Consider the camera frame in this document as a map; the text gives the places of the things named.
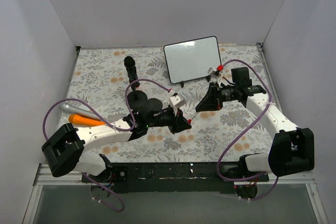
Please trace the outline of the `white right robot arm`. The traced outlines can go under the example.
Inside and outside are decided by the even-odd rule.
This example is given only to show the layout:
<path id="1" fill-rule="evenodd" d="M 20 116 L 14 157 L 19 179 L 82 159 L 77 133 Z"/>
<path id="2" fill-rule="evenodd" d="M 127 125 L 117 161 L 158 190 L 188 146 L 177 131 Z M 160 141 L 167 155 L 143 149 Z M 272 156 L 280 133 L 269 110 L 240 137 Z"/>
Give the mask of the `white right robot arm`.
<path id="1" fill-rule="evenodd" d="M 209 84 L 196 112 L 219 111 L 225 102 L 238 101 L 253 113 L 272 137 L 268 153 L 243 155 L 238 161 L 238 176 L 251 180 L 257 172 L 281 177 L 314 169 L 314 134 L 300 128 L 270 101 L 270 95 L 260 85 L 253 85 L 246 67 L 232 69 L 233 84 L 222 84 L 222 66 L 209 68 L 208 75 L 216 78 Z"/>

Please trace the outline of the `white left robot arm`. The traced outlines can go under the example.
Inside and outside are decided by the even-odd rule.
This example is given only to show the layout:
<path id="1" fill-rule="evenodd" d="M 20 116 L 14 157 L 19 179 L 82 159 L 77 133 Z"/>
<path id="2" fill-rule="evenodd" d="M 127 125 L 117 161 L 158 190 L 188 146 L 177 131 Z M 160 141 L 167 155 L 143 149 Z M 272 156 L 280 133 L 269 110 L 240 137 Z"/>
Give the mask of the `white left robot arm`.
<path id="1" fill-rule="evenodd" d="M 89 155 L 88 151 L 112 143 L 136 140 L 146 135 L 150 127 L 165 126 L 172 134 L 192 127 L 181 109 L 171 106 L 164 108 L 160 100 L 152 98 L 110 126 L 74 127 L 71 123 L 64 124 L 47 139 L 41 150 L 54 177 L 76 171 L 106 182 L 112 175 L 107 159 L 102 155 Z"/>

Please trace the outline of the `black whiteboard easel stand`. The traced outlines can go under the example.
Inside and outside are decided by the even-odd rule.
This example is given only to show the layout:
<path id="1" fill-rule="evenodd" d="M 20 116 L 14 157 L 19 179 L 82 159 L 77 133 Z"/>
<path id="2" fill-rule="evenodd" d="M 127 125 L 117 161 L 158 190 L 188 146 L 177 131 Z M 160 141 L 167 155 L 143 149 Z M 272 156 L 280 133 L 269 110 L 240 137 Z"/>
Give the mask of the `black whiteboard easel stand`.
<path id="1" fill-rule="evenodd" d="M 210 75 L 207 75 L 207 76 L 204 77 L 204 79 L 205 79 L 207 82 L 210 82 L 211 77 L 210 77 Z M 186 81 L 181 81 L 181 82 L 179 82 L 181 88 L 184 88 L 185 83 L 186 83 Z"/>

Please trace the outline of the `black framed whiteboard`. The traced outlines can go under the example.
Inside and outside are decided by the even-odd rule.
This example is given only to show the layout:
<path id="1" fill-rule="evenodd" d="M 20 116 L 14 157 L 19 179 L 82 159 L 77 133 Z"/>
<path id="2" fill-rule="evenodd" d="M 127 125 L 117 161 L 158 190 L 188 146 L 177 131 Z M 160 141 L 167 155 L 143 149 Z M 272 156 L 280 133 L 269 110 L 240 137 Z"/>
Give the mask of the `black framed whiteboard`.
<path id="1" fill-rule="evenodd" d="M 165 45 L 163 52 L 172 84 L 205 78 L 222 64 L 216 36 Z"/>

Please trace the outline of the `black round microphone stand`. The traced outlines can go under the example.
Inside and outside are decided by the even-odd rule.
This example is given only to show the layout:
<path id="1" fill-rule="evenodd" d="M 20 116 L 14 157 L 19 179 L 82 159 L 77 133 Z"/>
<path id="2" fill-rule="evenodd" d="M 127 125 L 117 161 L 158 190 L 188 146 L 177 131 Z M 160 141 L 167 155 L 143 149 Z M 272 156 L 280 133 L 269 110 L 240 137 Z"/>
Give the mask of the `black round microphone stand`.
<path id="1" fill-rule="evenodd" d="M 127 101 L 132 110 L 137 110 L 141 106 L 143 106 L 148 100 L 147 95 L 137 88 L 140 86 L 140 82 L 138 80 L 134 80 L 131 84 L 131 92 L 127 95 Z"/>

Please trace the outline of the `floral patterned table mat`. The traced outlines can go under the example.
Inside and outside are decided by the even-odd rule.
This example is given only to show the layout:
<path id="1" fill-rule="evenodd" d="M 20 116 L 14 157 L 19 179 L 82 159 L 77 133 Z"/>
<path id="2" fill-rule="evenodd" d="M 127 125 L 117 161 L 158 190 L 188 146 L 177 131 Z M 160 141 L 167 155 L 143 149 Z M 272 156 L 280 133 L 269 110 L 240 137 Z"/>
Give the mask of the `floral patterned table mat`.
<path id="1" fill-rule="evenodd" d="M 110 122 L 128 115 L 124 98 L 129 83 L 126 56 L 136 62 L 141 91 L 167 105 L 166 88 L 175 90 L 186 100 L 184 116 L 191 118 L 207 91 L 207 81 L 191 81 L 184 88 L 171 84 L 161 48 L 80 50 L 67 93 L 71 104 L 78 106 L 85 101 Z M 172 134 L 166 127 L 150 128 L 137 140 L 112 143 L 87 153 L 94 157 L 104 154 L 112 162 L 123 163 L 215 162 L 220 156 L 225 161 L 237 161 L 241 155 L 264 153 L 271 147 L 272 138 L 261 124 L 249 128 L 254 118 L 239 102 L 228 102 L 220 111 L 198 114 L 190 130 Z"/>

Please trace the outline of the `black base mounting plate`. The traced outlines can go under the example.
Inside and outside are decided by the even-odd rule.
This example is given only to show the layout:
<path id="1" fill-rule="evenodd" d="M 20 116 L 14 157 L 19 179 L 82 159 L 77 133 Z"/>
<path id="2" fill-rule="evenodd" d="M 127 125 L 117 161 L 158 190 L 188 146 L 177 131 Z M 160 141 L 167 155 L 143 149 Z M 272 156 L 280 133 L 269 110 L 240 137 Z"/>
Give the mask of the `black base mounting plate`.
<path id="1" fill-rule="evenodd" d="M 216 162 L 114 163 L 97 176 L 102 184 L 112 184 L 117 194 L 144 192 L 235 193 L 234 183 L 219 178 Z"/>

